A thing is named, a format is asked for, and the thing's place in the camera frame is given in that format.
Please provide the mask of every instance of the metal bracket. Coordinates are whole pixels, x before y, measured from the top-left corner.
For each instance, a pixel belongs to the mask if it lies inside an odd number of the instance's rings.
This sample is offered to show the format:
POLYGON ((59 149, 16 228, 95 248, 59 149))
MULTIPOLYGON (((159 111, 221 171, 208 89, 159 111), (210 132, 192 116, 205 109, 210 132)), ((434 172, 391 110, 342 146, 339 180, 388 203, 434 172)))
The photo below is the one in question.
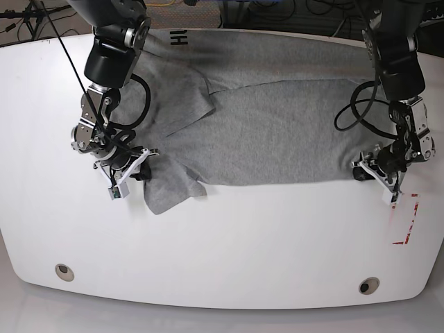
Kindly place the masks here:
POLYGON ((102 176, 107 180, 108 183, 108 191, 110 192, 111 199, 125 198, 130 190, 128 185, 126 184, 127 179, 136 172, 136 168, 142 164, 148 157, 159 155, 157 149, 149 150, 142 149, 142 154, 126 168, 126 170, 122 173, 121 171, 116 172, 116 185, 112 186, 111 177, 106 173, 105 169, 101 165, 101 161, 96 161, 94 163, 94 168, 98 169, 102 176))
POLYGON ((422 157, 424 158, 424 161, 427 161, 435 153, 433 139, 427 124, 427 109, 422 98, 419 96, 408 100, 406 104, 411 108, 413 122, 416 127, 415 132, 419 139, 422 157))
POLYGON ((391 203, 399 203, 402 192, 400 190, 400 186, 402 181, 404 180, 405 173, 398 171, 398 181, 393 182, 389 184, 387 177, 382 177, 369 167, 368 161, 362 160, 358 163, 358 165, 369 175, 372 175, 376 181, 384 188, 384 193, 382 194, 382 200, 387 204, 390 205, 391 203))
MULTIPOLYGON (((95 85, 94 83, 88 87, 88 94, 91 97, 92 103, 96 110, 101 110, 105 105, 102 101, 103 95, 106 93, 107 89, 95 85)), ((88 148, 89 143, 92 141, 94 128, 96 127, 97 119, 92 112, 91 106, 87 101, 85 95, 82 96, 82 115, 80 116, 80 121, 78 125, 73 129, 71 134, 71 145, 73 149, 82 153, 88 148)))

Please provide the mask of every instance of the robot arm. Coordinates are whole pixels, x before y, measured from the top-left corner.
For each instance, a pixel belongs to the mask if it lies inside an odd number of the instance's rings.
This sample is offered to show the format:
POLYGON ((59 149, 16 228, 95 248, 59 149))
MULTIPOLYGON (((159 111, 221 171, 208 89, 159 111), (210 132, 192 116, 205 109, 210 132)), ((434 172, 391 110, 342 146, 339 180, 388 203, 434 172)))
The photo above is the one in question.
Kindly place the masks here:
POLYGON ((95 169, 107 178, 111 198, 128 195, 126 179, 147 180, 151 173, 146 158, 156 150, 130 148, 137 127, 151 102, 149 86, 133 74, 150 27, 142 0, 68 0, 69 4, 93 26, 94 44, 85 65, 85 76, 92 81, 82 98, 82 115, 71 133, 71 145, 79 153, 97 158, 95 169), (146 105, 133 124, 110 121, 120 103, 119 88, 130 79, 145 89, 146 105))
MULTIPOLYGON (((375 178, 384 187, 383 199, 387 203, 400 199, 400 185, 407 167, 411 163, 427 161, 435 152, 427 125, 427 111, 419 97, 425 82, 414 35, 426 2, 371 1, 364 11, 362 1, 357 1, 357 8, 367 22, 364 41, 390 102, 388 116, 395 123, 397 134, 395 141, 387 147, 377 145, 370 151, 361 152, 352 164, 353 175, 358 180, 375 178)), ((365 121, 361 123, 368 128, 365 121)))

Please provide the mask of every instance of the wire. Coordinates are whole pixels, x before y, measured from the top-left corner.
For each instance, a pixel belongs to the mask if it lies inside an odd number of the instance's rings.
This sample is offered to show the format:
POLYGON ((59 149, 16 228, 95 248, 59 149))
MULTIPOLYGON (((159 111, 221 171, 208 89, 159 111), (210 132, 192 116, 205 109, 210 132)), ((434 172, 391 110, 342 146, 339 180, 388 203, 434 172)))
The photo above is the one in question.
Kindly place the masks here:
POLYGON ((313 15, 325 15, 325 14, 328 14, 329 12, 331 12, 334 9, 339 9, 339 10, 342 10, 342 11, 347 11, 347 10, 355 9, 355 5, 353 4, 353 2, 336 3, 335 2, 336 0, 333 0, 332 2, 324 1, 324 0, 312 0, 312 1, 317 2, 317 3, 322 3, 324 5, 329 6, 329 8, 327 10, 323 11, 323 12, 315 12, 313 9, 310 8, 309 0, 305 0, 305 7, 313 15))
POLYGON ((222 27, 222 25, 223 25, 223 21, 222 21, 222 15, 219 15, 219 17, 221 18, 221 23, 219 23, 219 25, 218 25, 218 29, 220 29, 221 27, 222 27))
POLYGON ((19 25, 19 28, 17 29, 17 40, 18 40, 19 42, 21 42, 21 40, 20 40, 20 29, 22 28, 22 26, 24 25, 24 23, 25 23, 25 22, 22 22, 22 23, 19 25))
MULTIPOLYGON (((80 33, 76 29, 68 29, 64 33, 61 33, 60 36, 61 37, 65 36, 69 31, 73 31, 73 32, 76 33, 76 35, 80 35, 80 33)), ((57 37, 54 37, 54 36, 44 36, 44 37, 37 38, 37 40, 50 40, 52 38, 57 38, 57 37)))
POLYGON ((117 185, 115 176, 116 176, 116 171, 113 170, 110 165, 111 188, 114 188, 117 185))
POLYGON ((341 31, 342 27, 345 24, 345 21, 347 20, 348 17, 346 17, 345 19, 343 19, 341 21, 341 23, 339 24, 338 28, 336 29, 336 31, 333 33, 332 37, 336 37, 336 35, 339 33, 339 31, 341 31))
POLYGON ((296 0, 292 0, 293 2, 293 10, 291 11, 291 14, 287 17, 284 17, 282 19, 272 19, 270 17, 266 17, 266 16, 262 16, 262 15, 258 15, 255 12, 252 12, 250 9, 248 9, 248 12, 253 14, 256 17, 259 17, 261 19, 265 19, 266 21, 271 21, 271 22, 283 22, 286 21, 288 19, 291 19, 291 17, 296 13, 296 0))
MULTIPOLYGON (((375 50, 375 38, 373 36, 373 31, 370 27, 370 25, 368 24, 366 17, 364 16, 364 13, 362 12, 361 6, 357 3, 357 0, 353 0, 356 6, 356 9, 358 10, 359 14, 361 15, 361 17, 363 18, 365 25, 366 25, 366 31, 369 37, 369 40, 373 46, 373 50, 375 50)), ((340 128, 337 126, 337 116, 336 116, 336 121, 334 122, 334 127, 340 131, 340 132, 345 132, 347 130, 350 130, 352 128, 354 128, 358 123, 361 123, 365 116, 368 114, 368 112, 370 111, 373 102, 375 101, 375 97, 376 97, 376 93, 377 93, 377 86, 379 84, 379 66, 378 66, 378 62, 376 60, 376 56, 377 55, 373 55, 373 65, 375 66, 375 80, 372 82, 365 82, 361 85, 359 85, 353 92, 352 97, 350 98, 350 107, 352 108, 352 112, 353 115, 356 117, 356 121, 354 121, 352 124, 350 124, 349 126, 345 127, 345 128, 340 128), (364 112, 362 112, 362 114, 359 114, 357 109, 356 109, 356 100, 357 97, 359 96, 359 93, 369 87, 373 86, 373 91, 372 91, 372 95, 370 97, 370 99, 368 100, 366 109, 364 110, 364 112)))
MULTIPOLYGON (((359 101, 355 101, 355 104, 360 104, 360 103, 363 103, 363 102, 369 102, 370 101, 370 99, 360 99, 359 101)), ((381 100, 379 100, 379 99, 375 99, 374 100, 374 102, 378 102, 378 103, 381 103, 381 104, 385 104, 385 105, 387 105, 387 106, 390 106, 390 104, 389 103, 387 103, 386 101, 381 101, 381 100)), ((339 126, 338 126, 338 120, 339 120, 339 117, 349 108, 351 106, 351 104, 348 104, 347 106, 345 106, 341 111, 339 111, 338 113, 337 113, 337 115, 335 116, 335 118, 334 118, 334 127, 337 129, 337 130, 341 130, 341 129, 338 129, 339 128, 339 126)), ((394 135, 394 134, 391 134, 391 133, 386 133, 386 132, 383 132, 382 130, 380 130, 380 129, 378 129, 378 128, 376 128, 374 125, 372 125, 371 123, 368 123, 367 121, 365 121, 365 120, 363 120, 362 122, 361 122, 361 124, 362 125, 364 125, 367 129, 369 129, 370 131, 372 131, 373 133, 375 133, 376 135, 379 135, 380 137, 385 137, 385 138, 387 138, 387 139, 397 139, 397 136, 396 135, 394 135)))
POLYGON ((68 29, 64 33, 60 34, 61 37, 65 36, 69 31, 73 31, 76 33, 76 35, 80 35, 76 29, 68 29))
MULTIPOLYGON (((75 12, 74 14, 71 14, 71 15, 67 15, 67 16, 59 17, 59 18, 57 18, 57 19, 53 19, 52 22, 58 21, 59 19, 67 19, 68 17, 73 17, 73 16, 75 16, 75 15, 77 15, 77 12, 75 12)), ((42 34, 43 30, 44 30, 44 27, 45 27, 48 23, 49 23, 49 22, 45 23, 45 24, 43 25, 43 27, 40 29, 40 32, 39 32, 39 35, 37 36, 37 39, 40 38, 40 36, 41 36, 41 34, 42 34)))
POLYGON ((136 132, 134 130, 121 130, 114 136, 114 140, 120 140, 122 137, 126 137, 124 139, 125 142, 134 140, 136 138, 136 132))
POLYGON ((352 19, 354 19, 354 18, 360 18, 360 17, 356 16, 356 15, 348 15, 347 17, 345 17, 341 21, 341 23, 339 24, 339 26, 336 29, 336 31, 330 37, 336 37, 341 32, 341 30, 344 27, 345 23, 348 21, 348 23, 349 23, 348 38, 351 39, 352 38, 352 19))
POLYGON ((63 44, 62 38, 60 37, 59 33, 57 32, 56 26, 54 26, 54 23, 53 23, 52 19, 49 17, 48 11, 47 11, 46 8, 44 7, 44 3, 43 3, 43 1, 41 1, 40 3, 42 4, 44 14, 45 14, 46 17, 48 18, 48 21, 49 21, 49 23, 51 24, 51 26, 52 26, 52 28, 53 28, 53 30, 54 30, 54 33, 57 35, 58 41, 59 41, 60 44, 62 45, 63 51, 65 51, 65 54, 67 55, 67 58, 68 58, 68 60, 69 60, 69 63, 71 64, 71 67, 72 67, 72 69, 73 69, 73 71, 74 71, 74 73, 75 73, 75 75, 76 75, 76 77, 77 77, 77 81, 78 81, 80 87, 81 87, 82 90, 83 90, 83 94, 85 95, 85 97, 86 97, 86 99, 87 99, 87 101, 88 101, 89 106, 91 107, 92 113, 93 113, 94 116, 96 117, 96 120, 97 120, 97 126, 98 126, 99 129, 102 131, 102 133, 105 135, 105 137, 106 137, 108 140, 110 140, 110 143, 111 143, 111 144, 114 144, 116 147, 119 147, 119 148, 123 149, 124 151, 127 151, 127 152, 129 152, 129 153, 131 153, 131 154, 133 154, 133 155, 140 156, 140 155, 141 155, 140 152, 138 152, 138 151, 134 151, 134 150, 130 149, 127 145, 122 144, 121 142, 114 141, 113 138, 111 138, 111 136, 109 136, 109 134, 106 133, 105 128, 103 127, 103 122, 102 122, 101 119, 99 118, 99 115, 97 114, 96 107, 94 106, 94 103, 93 103, 92 100, 91 100, 91 96, 90 96, 90 95, 88 94, 88 92, 85 90, 85 87, 83 87, 82 80, 80 79, 80 76, 79 76, 78 73, 77 73, 77 70, 76 70, 76 68, 75 68, 75 66, 74 66, 74 63, 72 62, 71 57, 69 56, 69 53, 68 53, 68 51, 67 51, 67 48, 65 47, 65 44, 63 44))
POLYGON ((9 33, 11 30, 14 30, 18 23, 20 23, 21 21, 23 21, 24 18, 19 19, 17 22, 11 24, 10 26, 7 26, 5 30, 1 31, 0 33, 9 33))
POLYGON ((268 5, 264 5, 263 3, 260 3, 260 2, 258 2, 258 1, 253 1, 253 3, 254 3, 256 6, 263 7, 263 8, 270 8, 270 7, 276 6, 276 5, 278 4, 277 1, 273 1, 272 3, 270 3, 270 4, 268 4, 268 5))
POLYGON ((396 183, 395 183, 395 186, 393 187, 393 189, 396 192, 398 192, 399 188, 400 188, 400 174, 397 172, 396 173, 396 183))
POLYGON ((60 6, 60 7, 47 8, 46 10, 49 10, 49 14, 52 14, 53 12, 61 12, 62 10, 70 9, 70 8, 72 8, 71 5, 65 5, 65 6, 60 6))
POLYGON ((142 87, 145 90, 145 106, 142 110, 142 113, 140 114, 139 118, 134 123, 131 123, 129 125, 122 125, 121 123, 113 123, 110 122, 109 126, 112 126, 112 128, 117 128, 118 130, 132 130, 133 128, 138 127, 143 120, 145 119, 146 115, 148 114, 148 110, 150 109, 151 104, 151 91, 148 84, 138 75, 131 74, 131 80, 134 80, 142 85, 142 87))
POLYGON ((145 3, 145 6, 147 7, 165 7, 165 6, 171 6, 176 2, 176 0, 171 0, 168 3, 145 3))

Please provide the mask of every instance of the gray cloth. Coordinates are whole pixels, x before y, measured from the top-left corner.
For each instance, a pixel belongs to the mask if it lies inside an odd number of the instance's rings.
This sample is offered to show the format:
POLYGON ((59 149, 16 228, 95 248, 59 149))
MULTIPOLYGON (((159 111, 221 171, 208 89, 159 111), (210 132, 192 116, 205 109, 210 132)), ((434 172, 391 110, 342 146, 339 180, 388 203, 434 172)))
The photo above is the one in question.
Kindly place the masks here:
MULTIPOLYGON (((152 101, 134 143, 161 151, 148 161, 153 179, 144 185, 154 214, 205 195, 198 181, 352 179, 351 161, 381 141, 362 126, 346 133, 333 126, 357 83, 373 79, 365 49, 259 33, 183 35, 187 44, 171 45, 177 34, 151 31, 135 69, 150 85, 152 101)), ((112 120, 130 123, 144 93, 134 82, 121 93, 112 120)), ((390 131, 385 105, 375 104, 366 119, 390 131)), ((340 125, 354 120, 347 112, 340 125)))

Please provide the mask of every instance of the circular hole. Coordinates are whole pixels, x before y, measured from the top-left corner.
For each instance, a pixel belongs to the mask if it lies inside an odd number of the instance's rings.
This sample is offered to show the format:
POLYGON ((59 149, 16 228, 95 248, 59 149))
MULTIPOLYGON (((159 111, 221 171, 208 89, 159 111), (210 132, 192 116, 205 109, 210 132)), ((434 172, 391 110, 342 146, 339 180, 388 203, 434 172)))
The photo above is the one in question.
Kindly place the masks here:
POLYGON ((376 277, 370 277, 359 285, 359 292, 363 295, 371 295, 379 287, 379 279, 376 277))
POLYGON ((66 266, 58 265, 58 269, 60 269, 60 272, 62 272, 63 274, 68 273, 68 268, 66 266))
POLYGON ((55 274, 57 274, 60 279, 66 282, 71 282, 72 280, 74 280, 74 272, 67 265, 64 264, 57 264, 55 266, 55 274))
POLYGON ((363 283, 361 284, 361 287, 359 288, 359 290, 361 291, 361 293, 365 293, 370 287, 368 286, 367 283, 363 283))

